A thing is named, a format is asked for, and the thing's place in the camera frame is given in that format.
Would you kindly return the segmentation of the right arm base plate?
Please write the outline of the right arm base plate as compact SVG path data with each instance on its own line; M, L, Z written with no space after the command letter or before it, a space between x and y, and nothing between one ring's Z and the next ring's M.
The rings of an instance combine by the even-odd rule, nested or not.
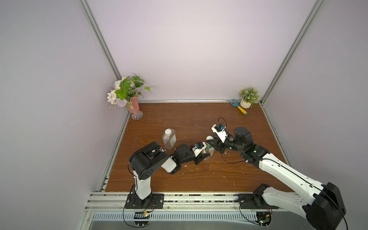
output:
M251 193L238 194L235 203L239 203L241 209L279 209L277 206L268 205L261 196Z

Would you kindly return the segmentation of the tall clear labelled bottle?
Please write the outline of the tall clear labelled bottle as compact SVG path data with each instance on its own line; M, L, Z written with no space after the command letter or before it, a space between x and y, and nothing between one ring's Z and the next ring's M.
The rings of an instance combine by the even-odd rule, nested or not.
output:
M210 156L213 156L214 151L215 150L211 145L207 145L207 147L205 148L205 153L209 154Z

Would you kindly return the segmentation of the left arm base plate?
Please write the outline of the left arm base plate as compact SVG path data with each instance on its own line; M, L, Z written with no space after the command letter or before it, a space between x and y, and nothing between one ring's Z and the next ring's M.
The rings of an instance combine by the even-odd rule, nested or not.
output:
M125 209L163 209L164 194L150 194L140 199L135 193L127 196Z

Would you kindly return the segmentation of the square clear plastic bottle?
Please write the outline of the square clear plastic bottle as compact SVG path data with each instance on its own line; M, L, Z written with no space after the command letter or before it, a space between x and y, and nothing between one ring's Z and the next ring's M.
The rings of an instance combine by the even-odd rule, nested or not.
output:
M173 149L175 144L176 144L176 133L173 129L171 129L171 130L173 131L172 135L167 136L164 133L164 135L162 137L165 149L169 149L169 150Z

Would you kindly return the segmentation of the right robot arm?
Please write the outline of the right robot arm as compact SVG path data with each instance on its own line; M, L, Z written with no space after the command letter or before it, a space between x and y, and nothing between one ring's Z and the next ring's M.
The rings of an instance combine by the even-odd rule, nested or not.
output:
M234 135L225 125L217 123L211 128L213 138L207 143L216 151L233 150L240 153L246 163L277 178L294 193L279 191L266 184L254 192L269 206L276 206L305 218L316 230L335 230L346 221L346 208L339 188L328 182L323 184L290 167L264 147L255 144L251 132L237 127Z

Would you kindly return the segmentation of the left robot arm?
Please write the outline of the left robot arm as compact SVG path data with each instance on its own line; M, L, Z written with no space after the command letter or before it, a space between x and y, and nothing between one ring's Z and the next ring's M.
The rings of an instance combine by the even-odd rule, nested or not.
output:
M179 145L169 155L157 142L137 150L129 158L129 164L135 178L135 197L138 201L148 200L152 195L151 177L160 168L169 174L175 174L182 164L194 162L196 165L213 155L214 148L206 142L198 142L193 146Z

